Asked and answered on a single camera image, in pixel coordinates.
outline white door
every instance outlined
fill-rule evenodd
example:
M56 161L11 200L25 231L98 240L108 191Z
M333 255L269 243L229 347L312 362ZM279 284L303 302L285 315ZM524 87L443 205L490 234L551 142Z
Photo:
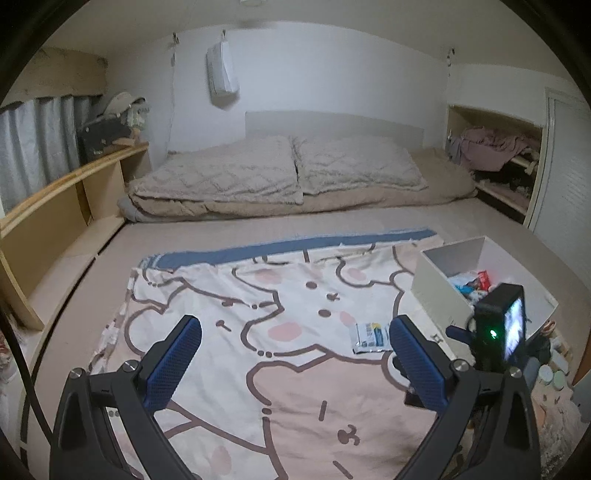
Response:
M546 161L530 229L591 290L591 111L548 92Z

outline metal screw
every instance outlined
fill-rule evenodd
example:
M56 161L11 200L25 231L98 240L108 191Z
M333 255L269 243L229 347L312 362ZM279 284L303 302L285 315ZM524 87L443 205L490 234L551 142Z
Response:
M72 370L70 370L70 374L68 375L68 377L80 378L83 373L84 373L84 370L82 370L81 368L73 368Z
M509 375L513 378L521 378L523 373L517 367L509 367Z
M453 365L453 369L456 372L467 372L468 369L470 368L470 365L468 364L468 362L466 362L465 360L462 360L461 358L454 360L452 365Z
M127 373L135 372L139 367L137 360L126 360L123 362L123 371Z

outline gray curtain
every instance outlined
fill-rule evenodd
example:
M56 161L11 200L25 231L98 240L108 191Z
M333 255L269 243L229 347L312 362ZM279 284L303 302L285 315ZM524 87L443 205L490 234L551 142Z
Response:
M76 131L91 97L34 99L0 113L0 199L19 202L80 167Z

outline fluffy pillow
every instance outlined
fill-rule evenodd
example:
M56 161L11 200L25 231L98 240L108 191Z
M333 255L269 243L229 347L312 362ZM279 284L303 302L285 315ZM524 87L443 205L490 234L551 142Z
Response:
M170 155L156 171L133 181L129 193L195 202L303 203L287 137L247 138Z
M293 144L304 193L317 195L372 186L414 191L427 187L408 151L392 138L298 137L293 139Z

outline camera screen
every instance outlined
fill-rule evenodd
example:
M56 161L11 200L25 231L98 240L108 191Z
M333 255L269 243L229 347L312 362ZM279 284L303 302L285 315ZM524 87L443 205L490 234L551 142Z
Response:
M505 312L505 361L515 352L523 338L523 298L518 298Z

